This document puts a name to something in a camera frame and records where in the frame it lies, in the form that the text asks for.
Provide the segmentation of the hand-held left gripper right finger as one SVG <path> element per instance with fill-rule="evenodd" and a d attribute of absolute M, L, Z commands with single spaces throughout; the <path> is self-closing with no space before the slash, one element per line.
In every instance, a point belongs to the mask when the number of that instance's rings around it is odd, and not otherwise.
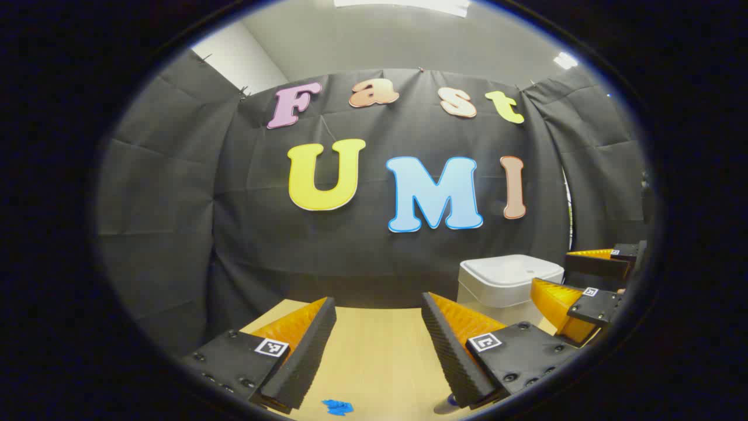
<path fill-rule="evenodd" d="M 531 322 L 505 325 L 432 292 L 422 293 L 420 311 L 460 408 L 518 394 L 579 352 Z"/>

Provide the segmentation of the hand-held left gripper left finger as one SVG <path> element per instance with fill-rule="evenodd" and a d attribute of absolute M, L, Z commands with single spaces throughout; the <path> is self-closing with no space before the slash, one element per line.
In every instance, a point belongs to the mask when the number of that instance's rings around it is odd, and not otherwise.
<path fill-rule="evenodd" d="M 336 321 L 334 298 L 321 298 L 250 333 L 221 333 L 181 361 L 232 401 L 289 414 L 301 407 Z"/>

